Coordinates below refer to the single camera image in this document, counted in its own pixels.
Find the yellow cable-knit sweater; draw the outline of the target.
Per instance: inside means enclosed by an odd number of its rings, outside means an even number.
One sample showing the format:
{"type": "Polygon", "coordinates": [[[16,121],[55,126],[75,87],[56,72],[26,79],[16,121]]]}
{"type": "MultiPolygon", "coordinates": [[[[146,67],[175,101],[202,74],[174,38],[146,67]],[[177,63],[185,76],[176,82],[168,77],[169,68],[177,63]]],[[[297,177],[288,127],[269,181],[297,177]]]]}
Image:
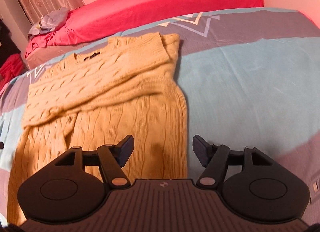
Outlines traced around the yellow cable-knit sweater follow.
{"type": "Polygon", "coordinates": [[[187,176],[187,105],[174,81],[178,34],[112,37],[71,54],[29,86],[8,185],[7,220],[19,225],[20,185],[70,147],[85,151],[134,138],[129,180],[187,176]]]}

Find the red clothes pile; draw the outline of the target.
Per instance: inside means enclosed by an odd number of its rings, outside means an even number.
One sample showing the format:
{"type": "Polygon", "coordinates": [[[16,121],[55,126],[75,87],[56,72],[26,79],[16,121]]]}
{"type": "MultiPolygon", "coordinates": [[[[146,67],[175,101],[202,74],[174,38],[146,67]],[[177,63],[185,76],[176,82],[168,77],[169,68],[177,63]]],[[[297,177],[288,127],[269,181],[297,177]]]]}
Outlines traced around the red clothes pile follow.
{"type": "Polygon", "coordinates": [[[1,66],[0,88],[9,83],[13,78],[19,76],[25,69],[24,62],[20,54],[12,54],[1,66]]]}

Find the dark hanging clothes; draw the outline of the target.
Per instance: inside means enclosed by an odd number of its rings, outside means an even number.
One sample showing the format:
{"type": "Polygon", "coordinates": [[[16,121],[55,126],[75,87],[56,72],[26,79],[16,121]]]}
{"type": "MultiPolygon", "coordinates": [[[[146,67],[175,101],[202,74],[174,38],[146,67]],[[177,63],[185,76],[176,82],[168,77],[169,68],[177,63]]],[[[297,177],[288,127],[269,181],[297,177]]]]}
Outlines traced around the dark hanging clothes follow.
{"type": "Polygon", "coordinates": [[[21,53],[16,44],[11,39],[11,32],[0,20],[1,23],[1,30],[0,30],[0,66],[2,66],[5,61],[13,54],[21,53]]]}

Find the blue grey patterned bedsheet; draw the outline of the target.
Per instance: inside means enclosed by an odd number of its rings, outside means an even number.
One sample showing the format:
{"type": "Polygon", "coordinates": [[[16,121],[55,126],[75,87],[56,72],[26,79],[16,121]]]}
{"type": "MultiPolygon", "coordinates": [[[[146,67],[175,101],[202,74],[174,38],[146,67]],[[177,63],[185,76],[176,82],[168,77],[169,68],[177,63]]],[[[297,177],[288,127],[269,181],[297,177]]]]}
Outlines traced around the blue grey patterned bedsheet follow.
{"type": "Polygon", "coordinates": [[[297,11],[244,8],[183,15],[121,31],[181,38],[175,81],[188,134],[257,147],[309,187],[319,221],[319,28],[297,11]]]}

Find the beige embossed mattress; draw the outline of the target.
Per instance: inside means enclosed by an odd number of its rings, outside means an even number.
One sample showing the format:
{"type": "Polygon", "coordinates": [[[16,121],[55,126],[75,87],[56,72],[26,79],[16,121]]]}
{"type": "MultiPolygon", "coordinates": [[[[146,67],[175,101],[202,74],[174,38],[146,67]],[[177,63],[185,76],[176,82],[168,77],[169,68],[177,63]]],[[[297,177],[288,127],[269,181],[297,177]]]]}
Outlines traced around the beige embossed mattress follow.
{"type": "Polygon", "coordinates": [[[38,48],[32,51],[31,54],[24,60],[29,69],[34,69],[35,67],[38,67],[41,64],[58,56],[68,56],[69,53],[88,53],[105,47],[106,45],[107,37],[97,41],[92,41],[90,43],[80,43],[77,45],[47,46],[45,48],[38,48]]]}

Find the crumpled blue grey cloth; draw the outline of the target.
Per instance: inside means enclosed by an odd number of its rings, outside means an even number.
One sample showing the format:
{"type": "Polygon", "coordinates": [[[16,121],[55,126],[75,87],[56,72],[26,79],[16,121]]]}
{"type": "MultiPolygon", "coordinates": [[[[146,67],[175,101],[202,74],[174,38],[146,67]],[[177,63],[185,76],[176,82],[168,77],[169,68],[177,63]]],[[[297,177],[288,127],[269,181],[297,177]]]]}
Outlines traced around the crumpled blue grey cloth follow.
{"type": "Polygon", "coordinates": [[[59,30],[63,25],[65,25],[69,13],[70,10],[68,8],[60,7],[58,10],[54,10],[49,14],[43,15],[41,19],[29,30],[29,39],[59,30]]]}

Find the red bed cover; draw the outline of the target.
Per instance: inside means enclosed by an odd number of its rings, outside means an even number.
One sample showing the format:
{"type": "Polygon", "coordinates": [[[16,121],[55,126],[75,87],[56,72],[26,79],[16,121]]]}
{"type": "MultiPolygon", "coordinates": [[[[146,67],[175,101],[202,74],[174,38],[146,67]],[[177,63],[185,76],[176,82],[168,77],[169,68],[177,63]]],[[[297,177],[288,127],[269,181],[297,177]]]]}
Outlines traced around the red bed cover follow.
{"type": "Polygon", "coordinates": [[[49,46],[88,43],[180,15],[263,6],[264,0],[97,0],[70,11],[59,30],[34,37],[24,56],[49,46]]]}

